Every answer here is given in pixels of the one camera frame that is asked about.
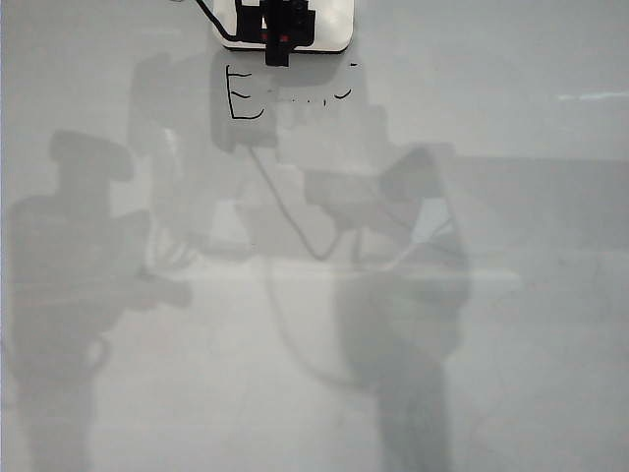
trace black cable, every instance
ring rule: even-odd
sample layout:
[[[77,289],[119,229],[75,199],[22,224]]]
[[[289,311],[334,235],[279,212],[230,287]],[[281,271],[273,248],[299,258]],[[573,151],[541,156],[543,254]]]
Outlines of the black cable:
[[[199,5],[199,7],[203,10],[205,15],[209,18],[209,20],[214,24],[214,26],[216,27],[216,29],[218,30],[221,36],[223,36],[228,41],[232,41],[232,42],[237,42],[240,40],[237,35],[230,34],[229,32],[227,32],[227,29],[225,29],[225,27],[218,21],[218,19],[209,10],[209,8],[207,8],[207,5],[205,5],[205,2],[203,2],[203,0],[195,0],[195,1],[197,2],[197,5]]]

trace white surface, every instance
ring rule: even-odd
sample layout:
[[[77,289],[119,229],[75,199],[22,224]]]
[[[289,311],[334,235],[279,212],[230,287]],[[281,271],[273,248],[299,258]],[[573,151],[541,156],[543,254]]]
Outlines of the white surface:
[[[629,3],[3,7],[3,470],[627,470]]]
[[[259,1],[245,1],[243,5],[259,5]],[[308,47],[300,46],[297,50],[338,52],[345,49],[354,32],[354,0],[310,0],[309,10],[316,13],[314,43]],[[233,0],[214,1],[212,12],[227,31],[235,33],[238,18]],[[216,30],[214,34],[225,46],[260,49],[260,44],[227,41]]]

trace wire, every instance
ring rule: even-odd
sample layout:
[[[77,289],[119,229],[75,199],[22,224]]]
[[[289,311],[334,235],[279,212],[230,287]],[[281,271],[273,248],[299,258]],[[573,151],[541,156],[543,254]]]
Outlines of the wire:
[[[227,29],[225,29],[225,27],[214,16],[214,14],[209,10],[209,8],[207,8],[207,5],[205,5],[205,2],[203,2],[203,0],[195,0],[195,1],[197,2],[197,5],[199,5],[199,8],[203,10],[205,15],[214,24],[214,26],[216,27],[216,29],[218,30],[221,36],[223,36],[228,41],[232,41],[232,42],[237,42],[240,40],[237,35],[230,34],[229,32],[227,32]]]

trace black mechanical part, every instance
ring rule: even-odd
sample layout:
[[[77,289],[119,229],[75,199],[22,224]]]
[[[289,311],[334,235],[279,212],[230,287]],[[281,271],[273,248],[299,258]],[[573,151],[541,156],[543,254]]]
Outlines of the black mechanical part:
[[[308,0],[260,0],[259,6],[235,0],[236,34],[227,32],[203,0],[196,2],[228,41],[264,44],[267,66],[288,67],[296,47],[315,42],[315,11],[309,10]]]

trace black marker writing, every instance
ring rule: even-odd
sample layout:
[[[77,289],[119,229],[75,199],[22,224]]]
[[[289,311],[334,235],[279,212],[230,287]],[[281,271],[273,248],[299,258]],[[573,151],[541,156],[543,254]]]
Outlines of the black marker writing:
[[[352,90],[349,89],[347,91],[347,93],[345,93],[344,95],[334,95],[334,98],[336,98],[338,100],[342,100],[343,98],[347,98],[351,92],[352,92]]]
[[[255,116],[237,116],[234,114],[234,104],[232,103],[232,95],[238,96],[239,98],[249,99],[250,95],[244,95],[242,93],[238,93],[237,91],[232,91],[230,77],[250,77],[251,74],[234,74],[229,72],[229,64],[225,67],[225,83],[227,85],[227,102],[229,103],[229,113],[233,120],[256,120],[264,113],[264,108],[262,111]]]

